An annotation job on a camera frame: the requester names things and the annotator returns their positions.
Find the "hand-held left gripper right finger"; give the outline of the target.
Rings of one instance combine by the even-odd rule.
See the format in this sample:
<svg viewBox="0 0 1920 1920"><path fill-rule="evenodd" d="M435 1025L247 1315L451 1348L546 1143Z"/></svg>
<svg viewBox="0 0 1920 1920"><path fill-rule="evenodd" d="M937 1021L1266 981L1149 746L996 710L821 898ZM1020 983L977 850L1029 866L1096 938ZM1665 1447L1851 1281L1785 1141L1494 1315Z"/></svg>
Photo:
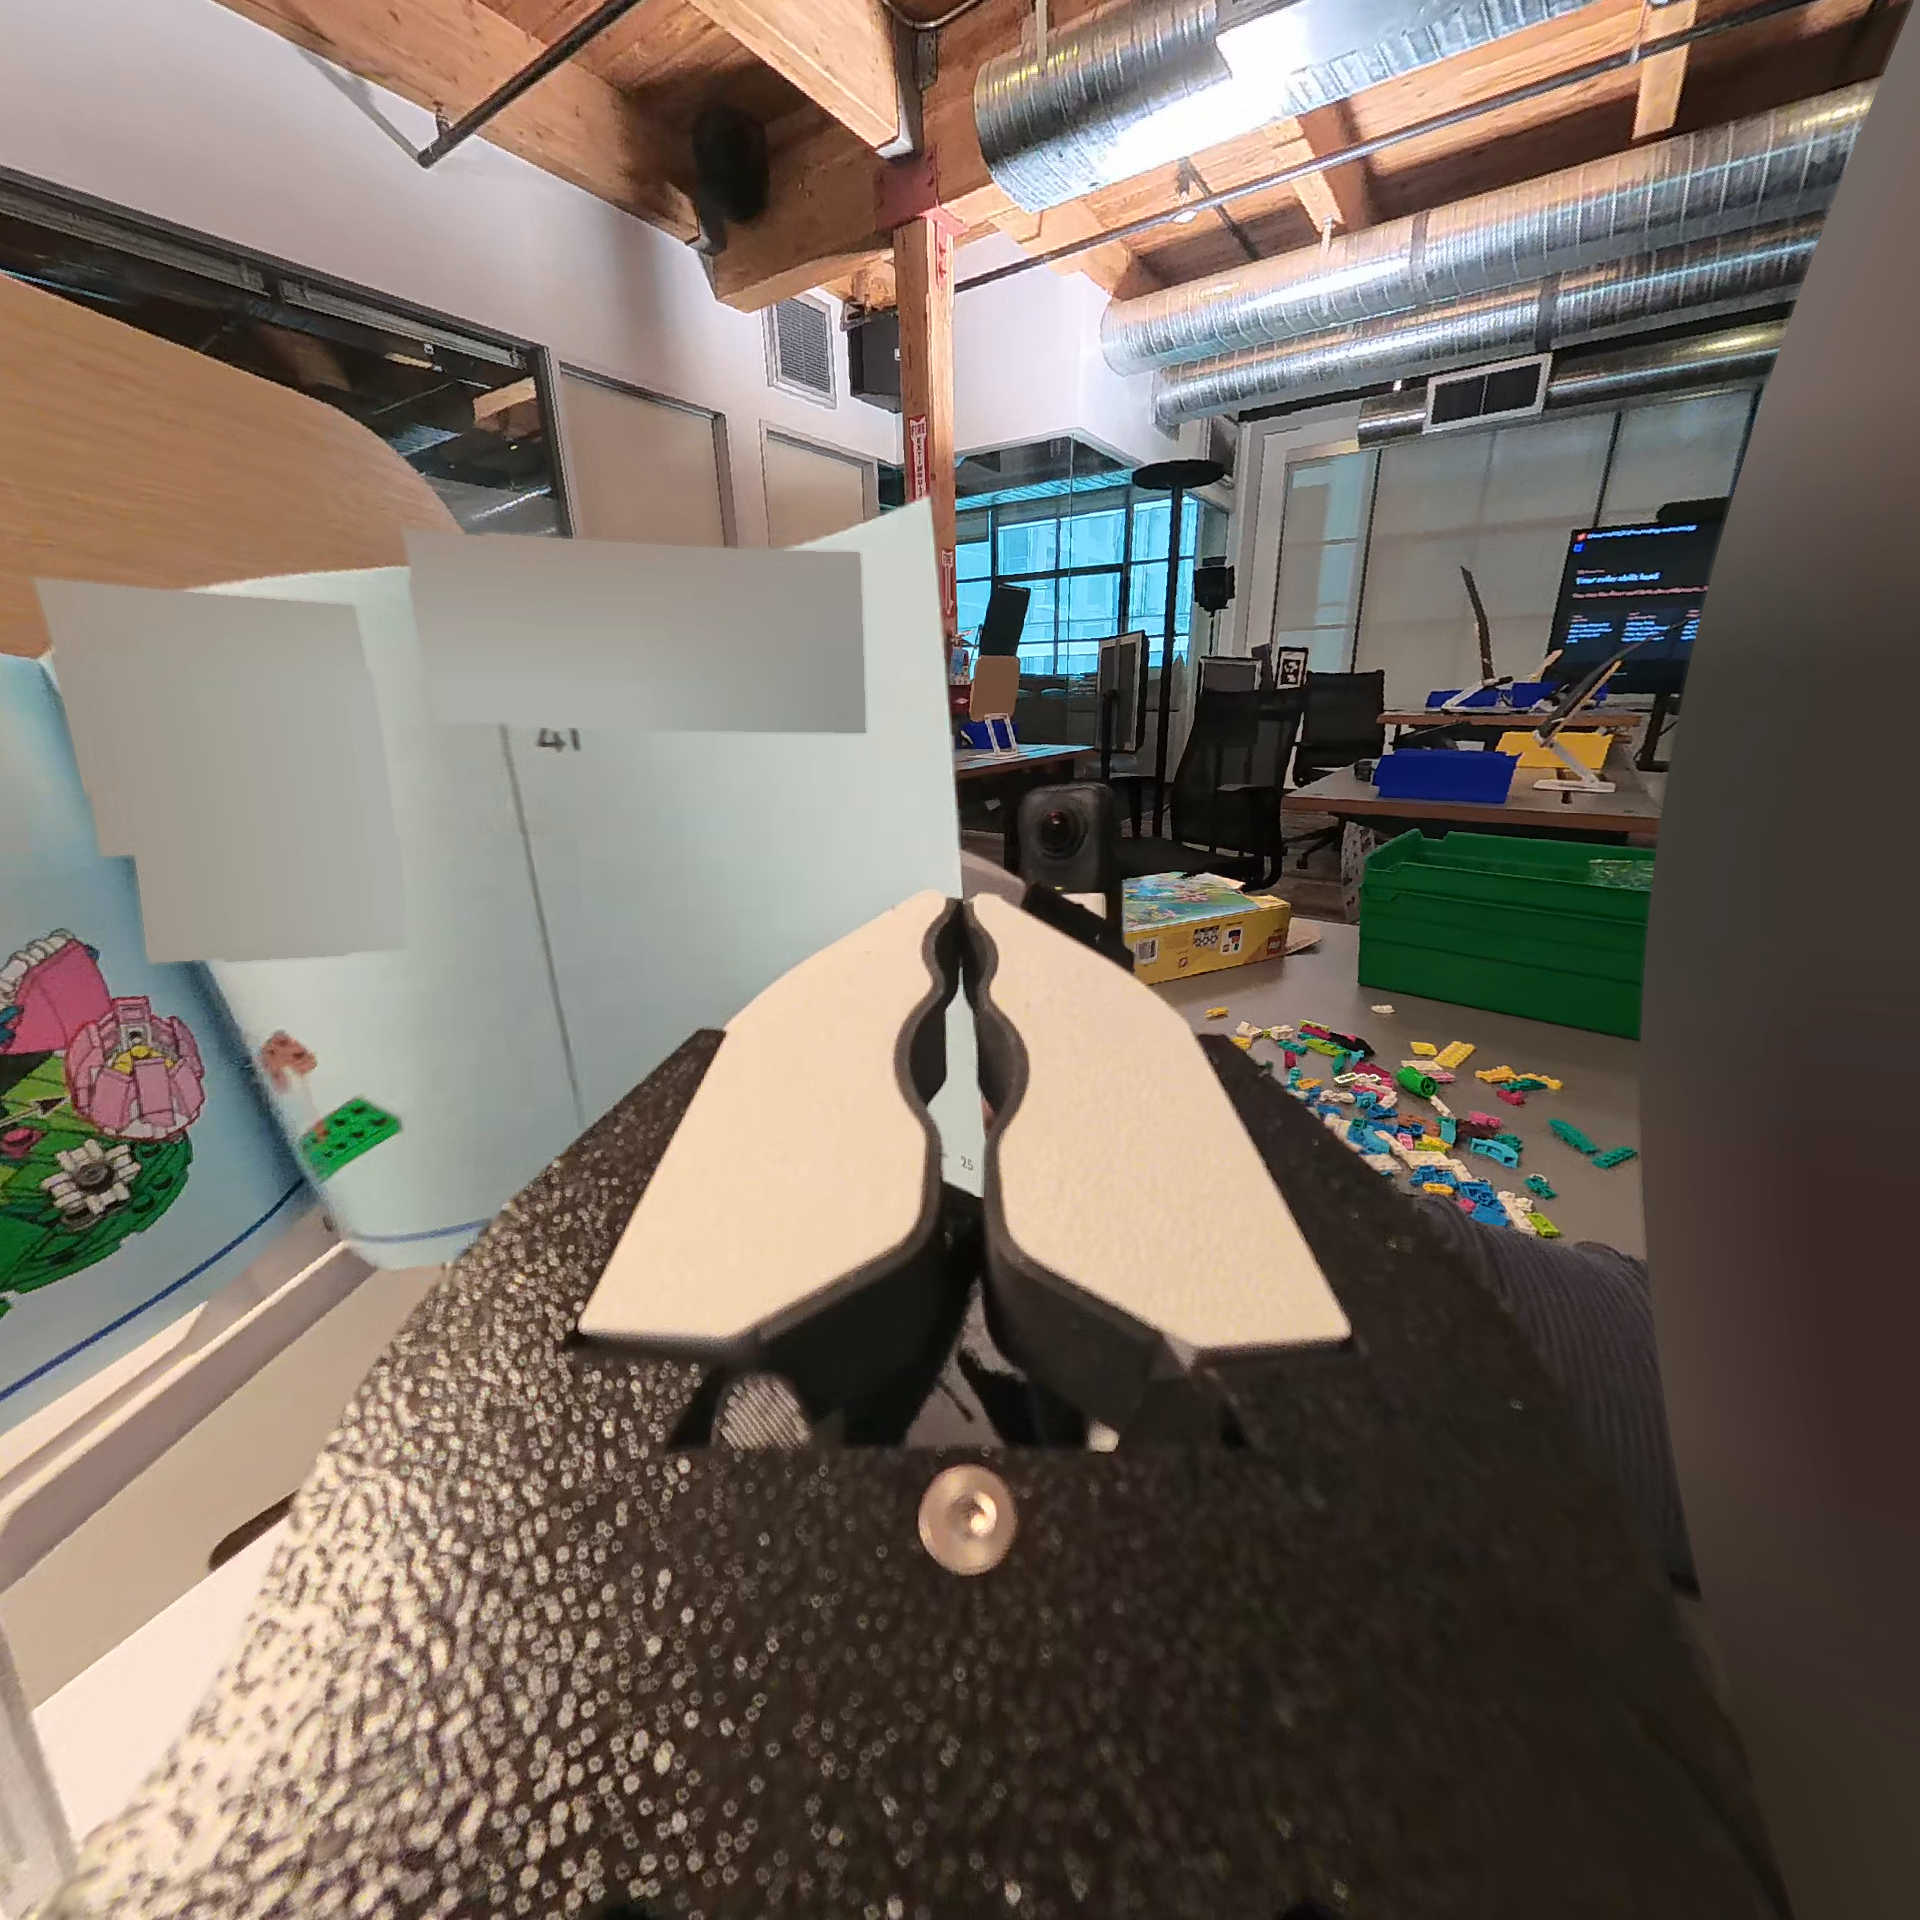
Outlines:
<svg viewBox="0 0 1920 1920"><path fill-rule="evenodd" d="M966 905L991 1225L1184 1361L1339 1348L1354 1326L1207 1053L1112 958Z"/></svg>

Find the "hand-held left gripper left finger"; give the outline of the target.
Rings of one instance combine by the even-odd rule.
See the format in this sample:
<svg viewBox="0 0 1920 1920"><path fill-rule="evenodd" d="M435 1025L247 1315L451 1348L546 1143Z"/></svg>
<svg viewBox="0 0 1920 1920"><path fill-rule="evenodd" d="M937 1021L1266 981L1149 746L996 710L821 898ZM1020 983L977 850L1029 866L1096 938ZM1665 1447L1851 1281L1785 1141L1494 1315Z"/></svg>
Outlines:
<svg viewBox="0 0 1920 1920"><path fill-rule="evenodd" d="M694 1093L581 1335L771 1356L931 1251L957 901L917 892L750 1001Z"/></svg>

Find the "light blue instruction booklet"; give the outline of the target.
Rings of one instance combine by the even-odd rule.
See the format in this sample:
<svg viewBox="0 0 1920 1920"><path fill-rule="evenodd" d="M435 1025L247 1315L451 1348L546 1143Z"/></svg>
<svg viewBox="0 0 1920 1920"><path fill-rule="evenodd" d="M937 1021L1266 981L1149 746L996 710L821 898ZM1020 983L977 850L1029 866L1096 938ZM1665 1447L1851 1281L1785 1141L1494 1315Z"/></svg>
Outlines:
<svg viewBox="0 0 1920 1920"><path fill-rule="evenodd" d="M925 507L810 547L414 536L37 583L6 660L6 1426L304 1188L454 1261L694 1031L957 892Z"/></svg>

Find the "yellow lego box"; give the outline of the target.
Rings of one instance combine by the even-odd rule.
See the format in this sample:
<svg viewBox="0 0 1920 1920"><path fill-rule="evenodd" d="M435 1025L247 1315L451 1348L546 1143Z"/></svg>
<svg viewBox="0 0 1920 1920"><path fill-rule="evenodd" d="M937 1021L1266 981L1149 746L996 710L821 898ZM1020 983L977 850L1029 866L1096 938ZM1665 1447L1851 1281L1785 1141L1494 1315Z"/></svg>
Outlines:
<svg viewBox="0 0 1920 1920"><path fill-rule="evenodd" d="M1120 933L1150 983L1226 972L1286 955L1294 907L1217 876L1127 878Z"/></svg>

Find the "pile of loose lego pieces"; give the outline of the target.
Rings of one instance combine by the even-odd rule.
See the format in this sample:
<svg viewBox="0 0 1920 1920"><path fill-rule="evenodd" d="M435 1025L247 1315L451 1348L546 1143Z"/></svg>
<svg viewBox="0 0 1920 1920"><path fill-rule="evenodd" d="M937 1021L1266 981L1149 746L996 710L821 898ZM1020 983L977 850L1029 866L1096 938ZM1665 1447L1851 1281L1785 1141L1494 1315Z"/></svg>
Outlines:
<svg viewBox="0 0 1920 1920"><path fill-rule="evenodd" d="M1566 1077L1466 1040L1374 1045L1322 1021L1239 1021L1231 1037L1387 1186L1482 1227L1560 1240L1579 1175L1625 1186L1640 1166L1622 1125L1571 1117Z"/></svg>

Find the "tablet on wooden stand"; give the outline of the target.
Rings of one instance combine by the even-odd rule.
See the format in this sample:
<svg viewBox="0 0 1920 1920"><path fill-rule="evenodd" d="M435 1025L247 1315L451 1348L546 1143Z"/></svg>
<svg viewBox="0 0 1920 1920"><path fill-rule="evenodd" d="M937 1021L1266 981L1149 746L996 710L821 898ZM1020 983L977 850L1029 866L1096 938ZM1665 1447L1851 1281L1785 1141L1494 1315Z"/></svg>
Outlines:
<svg viewBox="0 0 1920 1920"><path fill-rule="evenodd" d="M1016 753L1016 707L1020 690L1020 635L1030 590L1022 586L996 586L989 613L977 630L972 657L972 680L969 693L969 720L964 740L972 750L992 756Z"/></svg>

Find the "black office chair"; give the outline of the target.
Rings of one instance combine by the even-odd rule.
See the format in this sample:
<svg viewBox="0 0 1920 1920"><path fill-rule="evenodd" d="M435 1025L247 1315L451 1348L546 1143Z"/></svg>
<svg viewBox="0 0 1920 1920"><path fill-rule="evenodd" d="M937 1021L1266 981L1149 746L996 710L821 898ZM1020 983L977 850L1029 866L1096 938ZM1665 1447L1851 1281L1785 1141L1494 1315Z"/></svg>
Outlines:
<svg viewBox="0 0 1920 1920"><path fill-rule="evenodd" d="M1170 786L1170 841L1224 858L1224 872L1275 880L1302 718L1305 688L1200 690Z"/></svg>
<svg viewBox="0 0 1920 1920"><path fill-rule="evenodd" d="M1295 748L1295 786L1309 786L1357 761L1379 761L1385 748L1385 673L1311 671L1305 718Z"/></svg>

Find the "blue plastic bin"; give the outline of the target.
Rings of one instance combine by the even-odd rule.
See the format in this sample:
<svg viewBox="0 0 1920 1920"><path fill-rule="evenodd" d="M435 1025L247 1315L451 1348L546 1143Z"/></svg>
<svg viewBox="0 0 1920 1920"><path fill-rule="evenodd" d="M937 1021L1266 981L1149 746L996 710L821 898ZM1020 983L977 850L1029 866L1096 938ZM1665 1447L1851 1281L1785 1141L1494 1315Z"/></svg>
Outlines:
<svg viewBox="0 0 1920 1920"><path fill-rule="evenodd" d="M1517 756L1497 750L1390 750L1375 766L1380 800L1426 800L1444 805L1505 805Z"/></svg>

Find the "stack of green bins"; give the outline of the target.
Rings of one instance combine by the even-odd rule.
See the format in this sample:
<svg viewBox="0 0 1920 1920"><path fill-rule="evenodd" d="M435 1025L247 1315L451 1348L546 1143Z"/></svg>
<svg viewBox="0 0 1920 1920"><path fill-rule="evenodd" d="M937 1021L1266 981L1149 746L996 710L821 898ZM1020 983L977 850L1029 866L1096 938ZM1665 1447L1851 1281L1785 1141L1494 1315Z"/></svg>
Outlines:
<svg viewBox="0 0 1920 1920"><path fill-rule="evenodd" d="M1639 1040L1652 868L1652 850L1411 830L1366 863L1357 978Z"/></svg>

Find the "large dark display screen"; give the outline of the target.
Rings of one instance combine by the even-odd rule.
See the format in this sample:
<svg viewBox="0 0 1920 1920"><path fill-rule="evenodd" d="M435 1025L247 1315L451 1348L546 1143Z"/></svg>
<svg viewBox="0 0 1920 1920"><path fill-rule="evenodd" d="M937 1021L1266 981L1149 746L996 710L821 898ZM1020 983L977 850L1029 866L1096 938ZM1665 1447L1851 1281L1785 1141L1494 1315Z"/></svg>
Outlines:
<svg viewBox="0 0 1920 1920"><path fill-rule="evenodd" d="M1572 686L1622 652L1607 695L1680 695L1721 533L1719 516L1575 531L1551 620L1547 683Z"/></svg>

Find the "person's grey clothed torso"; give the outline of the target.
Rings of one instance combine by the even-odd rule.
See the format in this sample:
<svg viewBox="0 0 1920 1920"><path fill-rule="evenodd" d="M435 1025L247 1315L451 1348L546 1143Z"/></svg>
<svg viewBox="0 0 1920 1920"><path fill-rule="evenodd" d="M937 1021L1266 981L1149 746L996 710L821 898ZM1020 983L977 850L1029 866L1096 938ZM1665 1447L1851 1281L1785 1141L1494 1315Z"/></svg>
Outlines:
<svg viewBox="0 0 1920 1920"><path fill-rule="evenodd" d="M1916 196L1909 20L1725 520L1650 901L1669 1421L1795 1916L1916 1916Z"/></svg>

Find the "white book stand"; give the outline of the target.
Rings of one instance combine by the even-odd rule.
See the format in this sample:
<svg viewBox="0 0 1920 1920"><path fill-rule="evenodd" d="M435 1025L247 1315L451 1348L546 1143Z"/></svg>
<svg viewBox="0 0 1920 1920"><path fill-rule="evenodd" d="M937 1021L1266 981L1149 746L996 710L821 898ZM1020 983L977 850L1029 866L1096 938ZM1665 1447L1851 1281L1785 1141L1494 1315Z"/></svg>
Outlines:
<svg viewBox="0 0 1920 1920"><path fill-rule="evenodd" d="M286 1501L442 1266L305 1212L6 1436L6 1855L67 1866L234 1658Z"/></svg>

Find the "black ceiling speaker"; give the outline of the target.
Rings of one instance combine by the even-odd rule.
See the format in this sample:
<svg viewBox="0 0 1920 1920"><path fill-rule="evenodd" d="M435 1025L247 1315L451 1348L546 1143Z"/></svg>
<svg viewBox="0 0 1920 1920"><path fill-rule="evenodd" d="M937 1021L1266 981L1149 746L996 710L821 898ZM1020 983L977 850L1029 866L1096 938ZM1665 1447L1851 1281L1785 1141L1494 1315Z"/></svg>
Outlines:
<svg viewBox="0 0 1920 1920"><path fill-rule="evenodd" d="M722 100L710 100L690 122L694 205L701 216L699 251L709 257L727 248L732 227L764 217L771 198L771 147L765 126Z"/></svg>

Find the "wooden panel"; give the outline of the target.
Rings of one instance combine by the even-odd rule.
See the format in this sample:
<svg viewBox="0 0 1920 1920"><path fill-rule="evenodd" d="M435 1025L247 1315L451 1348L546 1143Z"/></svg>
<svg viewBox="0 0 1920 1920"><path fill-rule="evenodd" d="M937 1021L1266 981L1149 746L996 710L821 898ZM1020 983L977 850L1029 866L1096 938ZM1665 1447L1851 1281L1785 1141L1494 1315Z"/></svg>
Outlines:
<svg viewBox="0 0 1920 1920"><path fill-rule="evenodd" d="M456 533L367 427L2 280L2 652L35 660L35 581L205 588L401 565Z"/></svg>

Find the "silver ventilation duct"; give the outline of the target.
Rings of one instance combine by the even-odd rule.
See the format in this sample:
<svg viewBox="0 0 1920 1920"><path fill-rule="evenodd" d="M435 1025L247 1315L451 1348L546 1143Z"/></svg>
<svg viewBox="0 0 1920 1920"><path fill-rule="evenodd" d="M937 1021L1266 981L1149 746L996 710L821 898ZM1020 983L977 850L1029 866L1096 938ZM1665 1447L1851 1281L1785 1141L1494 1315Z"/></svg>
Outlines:
<svg viewBox="0 0 1920 1920"><path fill-rule="evenodd" d="M1575 2L1120 2L980 67L996 182L1050 211L1541 28Z"/></svg>
<svg viewBox="0 0 1920 1920"><path fill-rule="evenodd" d="M1112 372L1140 375L1824 213L1875 91L1845 86L1325 248L1111 300L1097 342Z"/></svg>

